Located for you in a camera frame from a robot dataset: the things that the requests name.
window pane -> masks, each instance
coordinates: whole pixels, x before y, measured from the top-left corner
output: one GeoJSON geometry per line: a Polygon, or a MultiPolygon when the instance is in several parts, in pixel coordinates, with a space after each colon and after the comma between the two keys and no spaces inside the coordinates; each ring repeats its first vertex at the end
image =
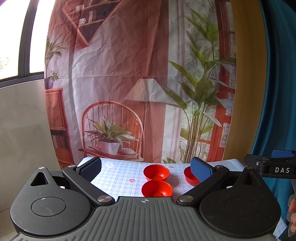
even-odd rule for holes
{"type": "Polygon", "coordinates": [[[30,0],[7,0],[0,6],[0,79],[18,75],[20,37],[30,0]]]}
{"type": "Polygon", "coordinates": [[[39,0],[31,39],[30,73],[44,71],[46,37],[54,2],[39,0]]]}

tablecloth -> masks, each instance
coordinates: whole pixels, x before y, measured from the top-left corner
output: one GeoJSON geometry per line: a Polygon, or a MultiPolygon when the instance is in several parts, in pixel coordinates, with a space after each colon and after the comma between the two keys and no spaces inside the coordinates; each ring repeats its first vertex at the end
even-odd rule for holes
{"type": "MultiPolygon", "coordinates": [[[[78,166],[84,164],[92,157],[84,158],[78,166]]],[[[115,200],[119,196],[143,196],[141,188],[146,182],[146,178],[143,175],[143,170],[148,165],[153,163],[123,161],[114,159],[102,160],[102,170],[91,182],[102,191],[111,195],[115,200]]],[[[242,171],[244,166],[236,159],[226,161],[209,162],[210,165],[223,165],[231,171],[242,171]]],[[[185,180],[183,171],[190,164],[162,164],[170,170],[170,176],[167,178],[167,182],[173,188],[172,198],[176,200],[180,195],[189,191],[193,186],[188,184],[185,180]]],[[[282,232],[286,229],[286,224],[281,218],[277,228],[274,232],[274,236],[278,238],[282,232]]]]}

white marble wall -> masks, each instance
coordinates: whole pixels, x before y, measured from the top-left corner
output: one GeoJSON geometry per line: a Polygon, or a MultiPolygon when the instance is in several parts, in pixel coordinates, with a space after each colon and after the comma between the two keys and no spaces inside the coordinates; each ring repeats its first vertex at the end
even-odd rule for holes
{"type": "Polygon", "coordinates": [[[0,211],[9,208],[39,166],[59,170],[45,106],[44,81],[0,89],[0,211]]]}

printed backdrop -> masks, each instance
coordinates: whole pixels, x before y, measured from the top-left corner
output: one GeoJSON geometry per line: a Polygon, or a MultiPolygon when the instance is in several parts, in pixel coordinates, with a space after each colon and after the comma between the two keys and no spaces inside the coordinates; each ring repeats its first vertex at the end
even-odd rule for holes
{"type": "Polygon", "coordinates": [[[62,167],[223,157],[236,88],[230,0],[61,0],[45,56],[62,167]]]}

tile floor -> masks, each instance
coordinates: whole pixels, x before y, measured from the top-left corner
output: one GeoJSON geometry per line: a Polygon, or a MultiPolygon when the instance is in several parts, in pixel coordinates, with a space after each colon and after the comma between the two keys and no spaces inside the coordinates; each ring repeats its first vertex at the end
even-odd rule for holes
{"type": "Polygon", "coordinates": [[[12,240],[17,232],[10,220],[9,209],[0,212],[0,241],[12,240]]]}

